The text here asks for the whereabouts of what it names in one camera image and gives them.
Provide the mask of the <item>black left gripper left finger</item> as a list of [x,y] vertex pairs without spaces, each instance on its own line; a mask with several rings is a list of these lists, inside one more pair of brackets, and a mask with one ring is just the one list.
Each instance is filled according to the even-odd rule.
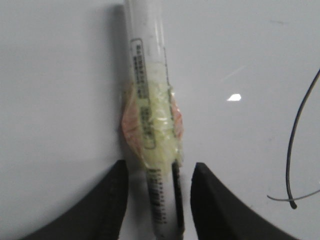
[[118,240],[127,210],[128,168],[118,160],[78,203],[24,240]]

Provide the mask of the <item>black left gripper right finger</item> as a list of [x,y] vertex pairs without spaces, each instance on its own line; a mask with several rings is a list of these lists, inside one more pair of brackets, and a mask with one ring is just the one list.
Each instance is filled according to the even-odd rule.
[[200,240],[293,240],[237,198],[203,162],[195,165],[190,207]]

